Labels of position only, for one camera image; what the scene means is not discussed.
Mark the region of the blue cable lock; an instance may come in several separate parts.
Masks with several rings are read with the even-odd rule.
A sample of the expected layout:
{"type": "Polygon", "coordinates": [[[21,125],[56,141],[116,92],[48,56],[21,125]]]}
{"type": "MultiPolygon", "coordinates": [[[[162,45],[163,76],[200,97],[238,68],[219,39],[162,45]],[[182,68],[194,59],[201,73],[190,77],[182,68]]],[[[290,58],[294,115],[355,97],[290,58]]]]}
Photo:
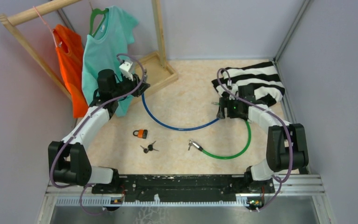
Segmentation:
{"type": "Polygon", "coordinates": [[[218,96],[211,84],[213,74],[180,71],[179,79],[145,97],[145,105],[155,120],[164,126],[180,129],[204,129],[215,124],[218,96]]]}

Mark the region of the orange padlock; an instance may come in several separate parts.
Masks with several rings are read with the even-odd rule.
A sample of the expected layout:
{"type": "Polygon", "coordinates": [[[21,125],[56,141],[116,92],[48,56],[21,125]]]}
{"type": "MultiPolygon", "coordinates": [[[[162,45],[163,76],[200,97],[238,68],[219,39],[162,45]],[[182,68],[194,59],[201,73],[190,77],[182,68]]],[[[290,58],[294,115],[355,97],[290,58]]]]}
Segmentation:
{"type": "Polygon", "coordinates": [[[147,129],[139,129],[139,130],[135,130],[133,131],[133,136],[141,138],[141,139],[146,139],[148,136],[148,130],[147,129]]]}

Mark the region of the green cable lock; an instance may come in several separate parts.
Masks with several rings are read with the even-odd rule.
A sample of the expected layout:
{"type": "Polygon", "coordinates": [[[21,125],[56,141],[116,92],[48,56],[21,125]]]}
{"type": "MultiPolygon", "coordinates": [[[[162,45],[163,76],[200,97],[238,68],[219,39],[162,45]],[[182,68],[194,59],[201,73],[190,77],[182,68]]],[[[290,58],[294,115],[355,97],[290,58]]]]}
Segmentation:
{"type": "Polygon", "coordinates": [[[204,149],[198,142],[196,142],[192,139],[190,139],[188,141],[188,151],[193,147],[193,148],[201,151],[203,154],[205,154],[211,158],[218,159],[218,160],[231,160],[231,159],[241,156],[249,148],[251,139],[252,139],[252,131],[251,131],[249,122],[244,118],[241,118],[241,120],[244,120],[244,122],[245,122],[246,130],[247,130],[246,131],[247,138],[246,138],[245,146],[239,152],[235,151],[236,147],[234,146],[233,141],[232,142],[226,141],[225,143],[219,143],[218,146],[220,146],[220,149],[219,149],[220,154],[213,154],[213,153],[207,151],[206,149],[204,149]]]}

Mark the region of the black keys bunch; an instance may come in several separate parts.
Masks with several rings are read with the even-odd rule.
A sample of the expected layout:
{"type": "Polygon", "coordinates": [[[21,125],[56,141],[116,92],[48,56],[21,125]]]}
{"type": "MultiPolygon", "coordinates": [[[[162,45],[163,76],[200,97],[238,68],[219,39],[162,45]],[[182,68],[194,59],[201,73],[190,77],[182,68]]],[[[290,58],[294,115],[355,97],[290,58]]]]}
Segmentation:
{"type": "Polygon", "coordinates": [[[143,150],[143,152],[145,154],[149,153],[149,152],[152,152],[152,151],[156,151],[156,152],[159,152],[159,150],[157,150],[155,147],[154,147],[154,144],[156,143],[156,141],[152,142],[151,144],[149,144],[147,147],[144,147],[144,146],[140,146],[143,150]]]}

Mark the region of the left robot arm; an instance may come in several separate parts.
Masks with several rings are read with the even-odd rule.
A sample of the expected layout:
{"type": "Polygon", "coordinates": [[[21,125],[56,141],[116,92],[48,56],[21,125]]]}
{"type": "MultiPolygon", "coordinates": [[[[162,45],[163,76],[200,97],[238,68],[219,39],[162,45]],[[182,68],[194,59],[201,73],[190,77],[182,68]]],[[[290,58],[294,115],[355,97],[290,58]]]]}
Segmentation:
{"type": "Polygon", "coordinates": [[[121,180],[113,168],[92,166],[87,149],[99,130],[112,118],[119,100],[128,96],[139,97],[150,87],[147,71],[142,76],[131,74],[117,82],[111,69],[101,70],[97,88],[86,115],[81,122],[61,141],[52,141],[48,146],[49,177],[53,186],[86,186],[103,184],[110,193],[120,190],[121,180]]]}

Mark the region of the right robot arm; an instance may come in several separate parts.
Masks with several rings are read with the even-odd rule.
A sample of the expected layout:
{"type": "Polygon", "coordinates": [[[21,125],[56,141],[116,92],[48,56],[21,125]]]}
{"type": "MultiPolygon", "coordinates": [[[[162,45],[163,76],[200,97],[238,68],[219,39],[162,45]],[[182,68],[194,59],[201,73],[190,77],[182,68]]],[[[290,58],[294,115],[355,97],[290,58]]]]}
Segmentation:
{"type": "Polygon", "coordinates": [[[266,100],[257,99],[251,85],[221,86],[217,118],[239,118],[256,123],[267,134],[266,157],[245,172],[244,187],[256,192],[262,182],[271,180],[275,173],[301,169],[308,165],[309,155],[305,128],[279,118],[266,100]]]}

